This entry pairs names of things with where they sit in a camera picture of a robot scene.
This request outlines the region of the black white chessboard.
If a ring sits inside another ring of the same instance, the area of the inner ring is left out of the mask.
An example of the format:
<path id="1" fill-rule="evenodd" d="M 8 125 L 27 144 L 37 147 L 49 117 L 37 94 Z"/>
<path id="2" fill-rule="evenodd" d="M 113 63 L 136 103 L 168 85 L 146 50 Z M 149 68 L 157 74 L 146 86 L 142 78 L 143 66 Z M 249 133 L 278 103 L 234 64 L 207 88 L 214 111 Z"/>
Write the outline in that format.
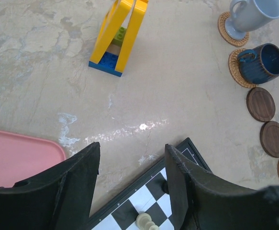
<path id="1" fill-rule="evenodd" d="M 162 158 L 139 176 L 115 198 L 89 218 L 89 230 L 135 230 L 136 218 L 147 213 L 162 230 L 172 230 L 170 196 L 164 190 L 167 181 Z"/>

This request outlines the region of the light blue cup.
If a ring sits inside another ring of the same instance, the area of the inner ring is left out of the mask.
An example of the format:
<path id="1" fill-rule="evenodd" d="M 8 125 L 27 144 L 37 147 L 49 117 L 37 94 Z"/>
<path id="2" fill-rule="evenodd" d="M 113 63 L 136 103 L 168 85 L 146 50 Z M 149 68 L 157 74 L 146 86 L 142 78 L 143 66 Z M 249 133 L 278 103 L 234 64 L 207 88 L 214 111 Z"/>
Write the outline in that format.
<path id="1" fill-rule="evenodd" d="M 279 0 L 233 0 L 225 30 L 235 40 L 279 18 Z"/>

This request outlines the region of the woven rattan coaster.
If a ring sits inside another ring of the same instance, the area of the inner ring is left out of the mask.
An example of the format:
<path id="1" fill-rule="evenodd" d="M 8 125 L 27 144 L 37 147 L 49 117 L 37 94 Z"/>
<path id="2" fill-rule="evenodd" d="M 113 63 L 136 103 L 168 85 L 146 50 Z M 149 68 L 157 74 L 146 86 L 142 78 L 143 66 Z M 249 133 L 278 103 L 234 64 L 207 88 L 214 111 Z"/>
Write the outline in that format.
<path id="1" fill-rule="evenodd" d="M 231 36 L 227 33 L 225 29 L 225 22 L 230 17 L 230 13 L 228 11 L 223 12 L 218 18 L 218 30 L 221 34 L 222 38 L 228 42 L 229 44 L 235 47 L 242 47 L 244 46 L 249 40 L 249 32 L 246 33 L 245 37 L 241 40 L 235 40 L 231 38 Z"/>
<path id="2" fill-rule="evenodd" d="M 252 89 L 252 88 L 257 87 L 258 85 L 249 83 L 242 77 L 242 75 L 239 71 L 239 65 L 238 65 L 238 61 L 237 61 L 238 54 L 240 54 L 242 51 L 245 51 L 245 50 L 246 50 L 245 48 L 238 48 L 231 52 L 231 54 L 229 55 L 229 58 L 228 58 L 228 68 L 231 73 L 231 76 L 237 82 L 237 84 L 239 84 L 240 86 L 242 86 L 244 88 Z"/>

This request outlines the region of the dark wooden coaster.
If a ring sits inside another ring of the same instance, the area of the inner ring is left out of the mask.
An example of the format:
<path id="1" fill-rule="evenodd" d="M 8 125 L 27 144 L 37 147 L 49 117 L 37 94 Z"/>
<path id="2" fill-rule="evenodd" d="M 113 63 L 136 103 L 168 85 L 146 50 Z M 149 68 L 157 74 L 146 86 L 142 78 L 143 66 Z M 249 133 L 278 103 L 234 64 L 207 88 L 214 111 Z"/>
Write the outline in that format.
<path id="1" fill-rule="evenodd" d="M 260 130 L 260 143 L 263 150 L 274 158 L 279 158 L 279 123 L 266 122 Z"/>
<path id="2" fill-rule="evenodd" d="M 246 105 L 251 116 L 257 121 L 268 122 L 275 115 L 274 99 L 264 88 L 252 88 L 247 94 Z"/>

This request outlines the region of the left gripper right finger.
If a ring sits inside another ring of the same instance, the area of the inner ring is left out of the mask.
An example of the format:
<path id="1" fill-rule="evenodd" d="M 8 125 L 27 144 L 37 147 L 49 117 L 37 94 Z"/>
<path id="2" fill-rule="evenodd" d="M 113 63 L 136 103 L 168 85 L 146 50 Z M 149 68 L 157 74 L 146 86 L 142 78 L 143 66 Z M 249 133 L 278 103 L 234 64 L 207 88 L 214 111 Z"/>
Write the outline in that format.
<path id="1" fill-rule="evenodd" d="M 279 230 L 279 185 L 254 190 L 228 182 L 165 145 L 176 230 Z"/>

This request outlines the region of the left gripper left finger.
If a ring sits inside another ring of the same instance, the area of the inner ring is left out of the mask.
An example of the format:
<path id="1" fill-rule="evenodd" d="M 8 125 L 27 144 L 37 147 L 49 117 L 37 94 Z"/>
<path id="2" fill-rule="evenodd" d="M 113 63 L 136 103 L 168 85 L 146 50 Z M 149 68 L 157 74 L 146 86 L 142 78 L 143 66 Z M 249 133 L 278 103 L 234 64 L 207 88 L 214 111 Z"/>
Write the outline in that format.
<path id="1" fill-rule="evenodd" d="M 86 230 L 100 165 L 100 143 L 0 187 L 0 230 Z"/>

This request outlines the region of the dark blue cup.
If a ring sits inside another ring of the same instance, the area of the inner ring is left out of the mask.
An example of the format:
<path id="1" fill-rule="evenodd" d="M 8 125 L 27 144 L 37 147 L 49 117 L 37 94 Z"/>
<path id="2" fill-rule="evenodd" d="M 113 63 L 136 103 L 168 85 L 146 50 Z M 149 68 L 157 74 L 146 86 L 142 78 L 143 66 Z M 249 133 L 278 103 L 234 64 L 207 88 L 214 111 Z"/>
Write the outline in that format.
<path id="1" fill-rule="evenodd" d="M 237 55 L 243 79 L 252 84 L 263 84 L 279 76 L 279 48 L 271 43 L 247 49 Z"/>

